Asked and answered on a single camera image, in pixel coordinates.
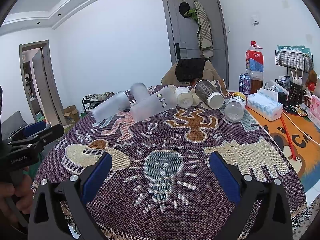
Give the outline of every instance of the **door frame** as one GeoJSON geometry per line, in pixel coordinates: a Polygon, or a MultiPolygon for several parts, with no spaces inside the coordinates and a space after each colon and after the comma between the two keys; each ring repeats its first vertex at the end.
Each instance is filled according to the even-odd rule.
{"type": "MultiPolygon", "coordinates": [[[[229,87],[229,58],[228,58],[228,43],[227,43],[227,32],[226,32],[226,26],[224,23],[223,19],[223,14],[222,14],[222,9],[220,5],[220,1],[217,0],[218,6],[219,6],[219,11],[220,11],[220,18],[222,22],[222,28],[224,31],[224,47],[225,47],[225,52],[226,52],[226,76],[227,80],[226,86],[227,88],[229,87]]],[[[169,5],[168,5],[168,0],[162,0],[163,7],[164,7],[164,16],[165,16],[165,21],[167,24],[167,32],[168,32],[168,38],[169,38],[169,48],[170,48],[170,56],[171,56],[171,63],[174,65],[176,63],[176,51],[174,47],[174,40],[173,40],[173,32],[172,32],[172,24],[171,24],[171,19],[170,19],[170,12],[169,12],[169,5]]]]}
{"type": "Polygon", "coordinates": [[[38,122],[36,118],[36,114],[33,111],[31,101],[29,100],[27,85],[24,78],[23,72],[23,62],[22,62],[22,52],[31,50],[31,49],[39,49],[42,48],[43,52],[43,62],[44,62],[44,70],[47,73],[47,84],[48,89],[51,95],[51,99],[53,102],[54,110],[57,115],[57,119],[59,120],[61,125],[67,125],[67,122],[64,118],[64,110],[63,106],[59,97],[59,93],[57,90],[56,82],[54,80],[52,64],[51,64],[51,57],[50,57],[50,49],[49,49],[49,40],[46,41],[37,41],[28,44],[20,44],[19,45],[19,55],[20,55],[20,70],[21,70],[21,77],[22,77],[22,84],[26,94],[27,102],[29,104],[30,111],[32,113],[33,119],[35,122],[38,122]]]}

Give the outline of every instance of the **ceiling molding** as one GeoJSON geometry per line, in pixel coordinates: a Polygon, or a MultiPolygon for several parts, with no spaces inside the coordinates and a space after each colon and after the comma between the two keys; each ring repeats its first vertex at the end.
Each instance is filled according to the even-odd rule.
{"type": "Polygon", "coordinates": [[[30,28],[56,29],[72,15],[97,0],[61,0],[50,11],[9,14],[0,28],[0,35],[30,28]]]}

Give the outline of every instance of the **doorway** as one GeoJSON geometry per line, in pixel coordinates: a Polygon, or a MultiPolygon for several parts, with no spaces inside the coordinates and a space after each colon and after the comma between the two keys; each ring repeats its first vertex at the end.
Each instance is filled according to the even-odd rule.
{"type": "Polygon", "coordinates": [[[19,47],[22,83],[35,122],[67,125],[53,76],[49,40],[19,47]]]}
{"type": "MultiPolygon", "coordinates": [[[[195,0],[162,0],[167,23],[171,62],[174,65],[180,58],[200,58],[198,47],[198,24],[190,17],[184,18],[179,12],[180,3],[187,2],[194,8],[195,0]]],[[[198,0],[209,19],[213,56],[213,67],[219,76],[229,84],[228,45],[225,24],[219,0],[198,0]]]]}

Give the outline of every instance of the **white cable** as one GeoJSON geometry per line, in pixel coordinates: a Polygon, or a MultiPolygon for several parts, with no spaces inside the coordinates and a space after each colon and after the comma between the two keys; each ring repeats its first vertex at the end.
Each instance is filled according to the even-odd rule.
{"type": "Polygon", "coordinates": [[[309,140],[315,142],[317,145],[320,146],[320,143],[316,142],[316,141],[313,140],[310,136],[308,136],[305,132],[303,132],[298,126],[296,126],[296,124],[290,119],[289,116],[287,116],[287,114],[286,114],[284,111],[282,111],[282,112],[283,112],[283,113],[285,114],[285,116],[290,120],[290,122],[292,122],[292,124],[293,124],[300,132],[303,133],[303,135],[305,135],[309,140]]]}

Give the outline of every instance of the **silver screw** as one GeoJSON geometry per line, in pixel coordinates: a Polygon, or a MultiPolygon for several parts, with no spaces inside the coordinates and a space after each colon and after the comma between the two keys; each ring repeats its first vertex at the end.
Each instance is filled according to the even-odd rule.
{"type": "Polygon", "coordinates": [[[70,180],[71,181],[76,181],[78,179],[78,176],[77,175],[72,175],[71,177],[70,177],[70,180]]]}
{"type": "Polygon", "coordinates": [[[276,185],[281,185],[281,180],[279,180],[279,179],[275,179],[274,182],[276,185]]]}
{"type": "Polygon", "coordinates": [[[43,180],[41,180],[40,184],[45,185],[45,184],[47,184],[47,182],[48,182],[47,179],[43,179],[43,180]]]}
{"type": "Polygon", "coordinates": [[[252,180],[252,176],[249,175],[249,174],[246,174],[246,175],[244,175],[243,177],[244,177],[244,179],[245,179],[246,181],[251,181],[251,180],[252,180]]]}

